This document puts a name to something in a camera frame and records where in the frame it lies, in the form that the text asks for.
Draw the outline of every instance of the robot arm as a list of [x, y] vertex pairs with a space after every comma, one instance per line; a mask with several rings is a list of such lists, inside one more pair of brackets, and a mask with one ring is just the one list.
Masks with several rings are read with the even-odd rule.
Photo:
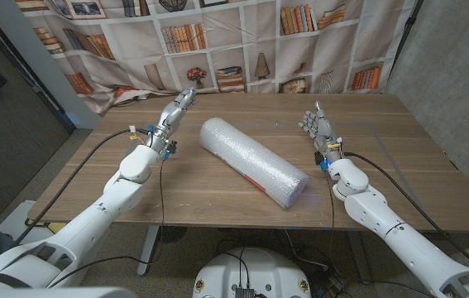
[[[143, 183], [151, 175], [150, 166], [159, 161], [162, 151], [175, 152], [175, 142], [169, 144], [169, 137], [194, 105], [194, 96], [194, 90], [187, 89], [165, 107], [155, 131], [148, 136], [146, 145], [149, 146], [139, 145], [126, 156], [117, 173], [105, 185], [103, 195], [56, 235], [0, 255], [0, 288], [19, 285], [46, 288], [77, 269], [109, 225], [141, 201]], [[56, 287], [67, 286], [70, 281], [69, 277]]]
[[335, 140], [320, 103], [316, 106], [317, 113], [307, 112], [299, 126], [314, 140], [316, 162], [323, 170], [326, 165], [331, 179], [337, 181], [333, 193], [344, 202], [348, 215], [382, 238], [431, 294], [469, 297], [469, 267], [453, 261], [388, 206], [385, 196], [369, 184], [368, 176], [343, 158], [342, 142]]

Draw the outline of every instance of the printed backdrop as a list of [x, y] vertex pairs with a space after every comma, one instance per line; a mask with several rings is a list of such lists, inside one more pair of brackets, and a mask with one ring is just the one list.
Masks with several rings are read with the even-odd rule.
[[414, 0], [16, 0], [96, 113], [135, 96], [379, 93]]

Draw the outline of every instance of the wooden table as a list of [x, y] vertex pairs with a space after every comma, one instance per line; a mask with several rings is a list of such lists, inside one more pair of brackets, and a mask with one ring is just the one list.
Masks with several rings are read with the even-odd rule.
[[[37, 200], [35, 218], [84, 156], [110, 133], [128, 125], [156, 123], [174, 97], [149, 99], [112, 108]], [[306, 110], [322, 102], [344, 150], [361, 154], [389, 172], [414, 196], [440, 227], [469, 232], [469, 183], [442, 150], [393, 95], [345, 94], [208, 94], [184, 116], [172, 139], [177, 154], [163, 170], [165, 224], [243, 228], [311, 228], [332, 225], [332, 206], [324, 173], [313, 161], [313, 142], [297, 126]], [[309, 176], [303, 193], [289, 209], [274, 200], [199, 145], [204, 121], [220, 117], [236, 126]], [[129, 135], [107, 142], [84, 166], [43, 218], [67, 222], [92, 204], [130, 149]], [[368, 174], [389, 206], [416, 229], [433, 228], [377, 170], [352, 158]], [[142, 202], [117, 219], [121, 223], [159, 225], [159, 165], [146, 182]], [[335, 199], [335, 228], [360, 228]]]

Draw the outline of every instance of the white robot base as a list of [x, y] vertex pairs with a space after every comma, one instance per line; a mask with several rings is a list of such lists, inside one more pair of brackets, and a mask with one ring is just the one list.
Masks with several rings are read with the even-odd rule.
[[308, 279], [292, 261], [265, 248], [235, 248], [210, 261], [195, 279], [193, 298], [310, 298]]

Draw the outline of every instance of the bubble wrap roll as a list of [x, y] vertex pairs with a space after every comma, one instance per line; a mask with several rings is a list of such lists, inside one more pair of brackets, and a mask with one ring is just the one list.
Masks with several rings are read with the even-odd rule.
[[199, 141], [283, 208], [290, 207], [308, 183], [301, 170], [221, 118], [203, 124]]

